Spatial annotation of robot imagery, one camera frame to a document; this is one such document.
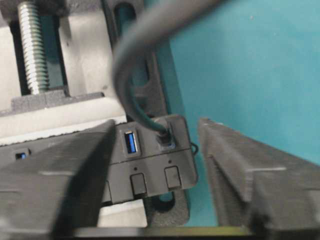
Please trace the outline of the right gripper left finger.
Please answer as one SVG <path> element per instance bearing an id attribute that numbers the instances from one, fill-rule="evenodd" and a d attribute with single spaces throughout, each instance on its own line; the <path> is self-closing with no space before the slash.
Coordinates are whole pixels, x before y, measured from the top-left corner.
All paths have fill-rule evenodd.
<path id="1" fill-rule="evenodd" d="M 0 237 L 55 240 L 98 223 L 116 140 L 109 120 L 0 170 Z"/>

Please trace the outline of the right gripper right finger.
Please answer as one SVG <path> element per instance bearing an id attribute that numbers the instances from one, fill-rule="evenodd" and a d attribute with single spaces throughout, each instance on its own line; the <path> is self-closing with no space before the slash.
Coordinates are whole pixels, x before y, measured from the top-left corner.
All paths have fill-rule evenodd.
<path id="1" fill-rule="evenodd" d="M 319 165 L 208 118 L 197 132 L 219 226 L 264 240 L 319 239 Z"/>

